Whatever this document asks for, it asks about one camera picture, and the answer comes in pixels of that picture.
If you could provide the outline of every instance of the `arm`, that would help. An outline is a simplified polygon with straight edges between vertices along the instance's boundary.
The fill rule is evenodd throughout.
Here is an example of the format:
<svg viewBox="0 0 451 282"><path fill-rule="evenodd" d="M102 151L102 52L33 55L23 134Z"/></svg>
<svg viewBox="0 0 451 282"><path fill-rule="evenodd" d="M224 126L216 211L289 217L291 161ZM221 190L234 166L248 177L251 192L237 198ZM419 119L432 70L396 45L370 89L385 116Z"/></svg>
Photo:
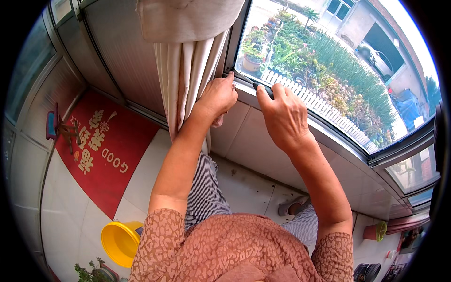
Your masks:
<svg viewBox="0 0 451 282"><path fill-rule="evenodd" d="M238 98L233 89L234 73L225 79L210 81L202 97L172 143L155 180L148 213L170 208L185 216L188 194L208 128L215 118L227 112Z"/></svg>
<svg viewBox="0 0 451 282"><path fill-rule="evenodd" d="M352 212L348 199L308 129L306 105L282 84L275 84L272 90L274 100L269 98L263 86L259 86L258 103L269 135L290 157L310 193L318 216L317 242L333 232L352 234Z"/></svg>

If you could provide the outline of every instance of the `hand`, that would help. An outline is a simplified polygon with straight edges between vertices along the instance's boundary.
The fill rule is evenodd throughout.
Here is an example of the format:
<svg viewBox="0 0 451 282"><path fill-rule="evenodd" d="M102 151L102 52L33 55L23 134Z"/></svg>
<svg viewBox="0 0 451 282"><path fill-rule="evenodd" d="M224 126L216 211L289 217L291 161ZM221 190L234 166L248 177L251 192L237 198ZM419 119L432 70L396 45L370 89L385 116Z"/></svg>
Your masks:
<svg viewBox="0 0 451 282"><path fill-rule="evenodd" d="M202 108L212 119L226 113L238 99L238 93L235 91L233 78L235 73L229 72L225 79L214 79L210 81L199 101L195 104Z"/></svg>
<svg viewBox="0 0 451 282"><path fill-rule="evenodd" d="M271 100L263 85L258 86L258 103L272 140L290 156L302 146L304 139L313 138L307 125L307 107L282 84L276 83L271 89L274 92L274 100Z"/></svg>

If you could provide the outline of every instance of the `red doormat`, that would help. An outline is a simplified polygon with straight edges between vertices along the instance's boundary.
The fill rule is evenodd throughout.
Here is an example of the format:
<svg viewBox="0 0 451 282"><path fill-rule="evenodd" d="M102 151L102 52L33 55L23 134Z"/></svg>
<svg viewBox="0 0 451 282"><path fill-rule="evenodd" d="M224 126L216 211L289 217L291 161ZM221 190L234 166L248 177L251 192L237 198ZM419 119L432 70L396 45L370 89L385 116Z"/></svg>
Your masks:
<svg viewBox="0 0 451 282"><path fill-rule="evenodd" d="M159 127L95 91L88 91L66 124L78 123L80 146L74 154L63 138L56 149L70 174L111 219L141 157Z"/></svg>

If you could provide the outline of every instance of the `tall grass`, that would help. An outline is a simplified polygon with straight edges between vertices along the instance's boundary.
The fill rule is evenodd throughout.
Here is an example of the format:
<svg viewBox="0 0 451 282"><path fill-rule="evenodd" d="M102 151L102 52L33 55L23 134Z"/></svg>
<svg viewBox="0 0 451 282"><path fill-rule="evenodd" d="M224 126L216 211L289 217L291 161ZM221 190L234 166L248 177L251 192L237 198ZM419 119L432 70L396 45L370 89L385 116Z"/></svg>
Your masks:
<svg viewBox="0 0 451 282"><path fill-rule="evenodd" d="M356 94L362 94L369 107L381 118L385 129L391 128L395 117L391 113L390 98L379 77L361 66L353 54L322 32L311 36L308 44L316 51L318 62L328 66L342 83L347 80L346 84L353 86Z"/></svg>

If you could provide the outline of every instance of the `striped pants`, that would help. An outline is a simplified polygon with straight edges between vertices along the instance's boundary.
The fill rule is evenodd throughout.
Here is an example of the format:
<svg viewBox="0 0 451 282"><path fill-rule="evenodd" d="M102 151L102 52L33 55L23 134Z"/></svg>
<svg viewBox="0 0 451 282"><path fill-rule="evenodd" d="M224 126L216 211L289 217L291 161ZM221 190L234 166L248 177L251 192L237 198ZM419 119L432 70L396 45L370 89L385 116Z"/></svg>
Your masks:
<svg viewBox="0 0 451 282"><path fill-rule="evenodd" d="M201 152L188 196L185 230L201 223L209 216L232 214L229 204L219 189L217 170L216 162ZM282 224L282 227L306 246L314 244L318 231L318 218L310 199L296 211L294 219Z"/></svg>

